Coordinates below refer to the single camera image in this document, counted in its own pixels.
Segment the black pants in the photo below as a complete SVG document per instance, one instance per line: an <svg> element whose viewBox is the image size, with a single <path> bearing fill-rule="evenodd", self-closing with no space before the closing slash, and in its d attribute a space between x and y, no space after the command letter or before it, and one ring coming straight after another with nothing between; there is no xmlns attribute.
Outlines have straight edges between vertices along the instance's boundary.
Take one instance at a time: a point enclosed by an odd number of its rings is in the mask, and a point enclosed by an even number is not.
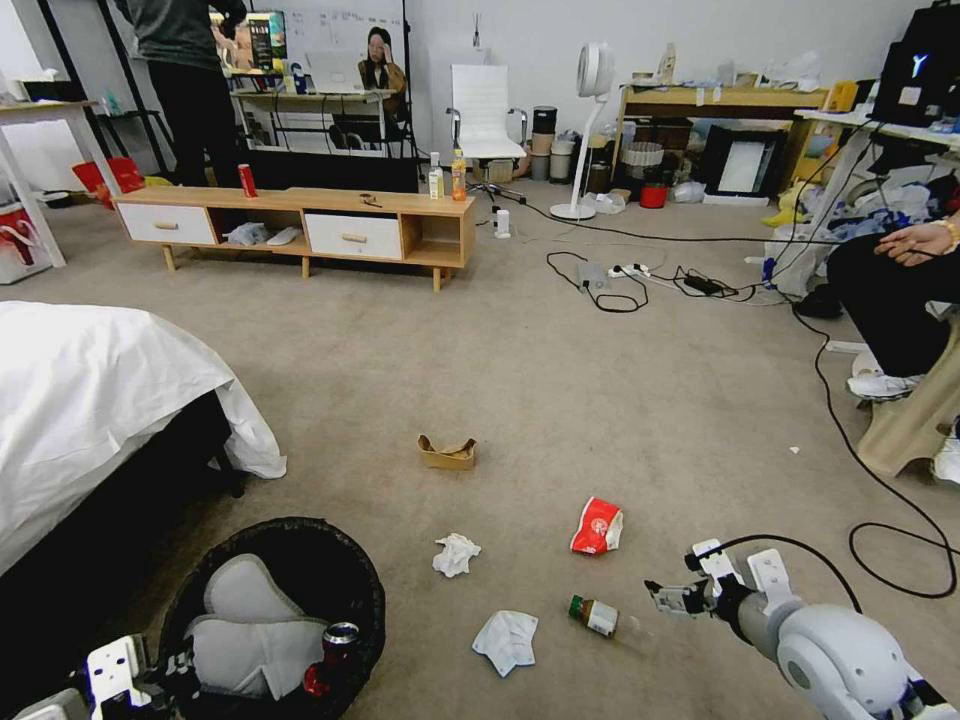
<svg viewBox="0 0 960 720"><path fill-rule="evenodd" d="M922 375L947 346L950 327L924 308L960 302L960 252L905 268L874 255L880 235L851 240L827 261L827 276L883 372Z"/></svg>
<svg viewBox="0 0 960 720"><path fill-rule="evenodd" d="M240 187L236 120L227 82L219 71L151 60L150 81L170 124L177 182L207 184L203 151L210 153L220 187Z"/></svg>

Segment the white bedsheet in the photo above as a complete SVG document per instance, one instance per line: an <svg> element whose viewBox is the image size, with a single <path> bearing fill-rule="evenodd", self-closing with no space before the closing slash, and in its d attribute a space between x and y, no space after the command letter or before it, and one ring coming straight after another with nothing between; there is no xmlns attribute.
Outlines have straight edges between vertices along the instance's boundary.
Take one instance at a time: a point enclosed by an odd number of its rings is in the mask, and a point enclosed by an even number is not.
<svg viewBox="0 0 960 720"><path fill-rule="evenodd" d="M0 303L0 574L129 454L131 441L145 442L211 390L233 429L230 460L282 476L286 458L250 396L186 331L142 310ZM106 474L96 472L104 466Z"/></svg>

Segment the bed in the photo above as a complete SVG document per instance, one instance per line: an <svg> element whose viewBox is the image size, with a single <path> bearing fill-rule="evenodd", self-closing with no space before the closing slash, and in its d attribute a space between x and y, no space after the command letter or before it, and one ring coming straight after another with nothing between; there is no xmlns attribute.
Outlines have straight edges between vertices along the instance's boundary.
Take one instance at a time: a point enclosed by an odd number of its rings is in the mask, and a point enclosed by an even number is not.
<svg viewBox="0 0 960 720"><path fill-rule="evenodd" d="M110 619L149 591L151 541L187 503L286 459L226 363L150 313L4 302L0 338L3 717L143 629Z"/></svg>

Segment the white sneaker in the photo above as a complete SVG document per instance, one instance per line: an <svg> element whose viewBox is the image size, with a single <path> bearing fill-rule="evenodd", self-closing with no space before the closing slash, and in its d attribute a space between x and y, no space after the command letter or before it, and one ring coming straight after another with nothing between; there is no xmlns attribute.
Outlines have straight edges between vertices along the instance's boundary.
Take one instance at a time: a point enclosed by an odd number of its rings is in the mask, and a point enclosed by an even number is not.
<svg viewBox="0 0 960 720"><path fill-rule="evenodd" d="M897 378L892 375L859 375L847 380L850 392L864 400L896 400L906 397L923 380L923 375Z"/></svg>
<svg viewBox="0 0 960 720"><path fill-rule="evenodd" d="M960 440L948 437L940 452L930 461L930 473L937 480L960 484Z"/></svg>

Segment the beige carpet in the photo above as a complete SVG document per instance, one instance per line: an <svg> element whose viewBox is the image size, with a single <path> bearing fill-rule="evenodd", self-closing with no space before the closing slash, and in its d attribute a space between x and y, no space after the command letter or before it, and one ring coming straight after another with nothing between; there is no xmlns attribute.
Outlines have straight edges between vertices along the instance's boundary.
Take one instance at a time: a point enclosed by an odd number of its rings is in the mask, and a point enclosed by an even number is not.
<svg viewBox="0 0 960 720"><path fill-rule="evenodd" d="M562 199L552 186L523 187L539 207ZM757 247L632 241L505 206L516 236L477 228L475 257L439 295L425 275L315 267L304 281L296 264L188 253L170 274L159 249L126 242L101 208L50 214L69 264L0 288L0 300L131 306L180 325L234 368L289 457L285 478L252 481L242 500L194 508L175 524L166 565L118 622L155 634L210 546L259 520L315 515L363 545L386 588L386 649L351 718L812 719L777 669L726 626L659 615L643 587L645 578L686 582L693 542L765 531L827 553L921 672L942 692L960 685L960 598L897 594L847 550L848 529L865 519L929 531L848 456L813 372L820 341L789 308L651 287L639 313L602 314L544 262L571 250L605 264L663 263L669 274L692 265L744 284L757 268L743 258ZM761 237L765 212L631 206L598 224ZM846 321L823 326L858 339ZM824 370L856 438L869 415L844 391L849 363L828 355ZM425 469L419 432L440 443L475 437L476 468ZM960 543L960 492L922 478L920 468L896 484ZM626 515L621 549L603 557L568 550L591 494ZM483 552L469 576L447 580L430 560L433 541L451 531ZM865 556L897 581L945 583L942 556L921 543L877 533L864 541ZM815 559L784 556L807 601L844 603ZM318 582L330 580L318 570ZM635 614L651 633L646 648L617 647L568 619L573 593ZM470 647L499 609L540 618L536 666L506 679Z"/></svg>

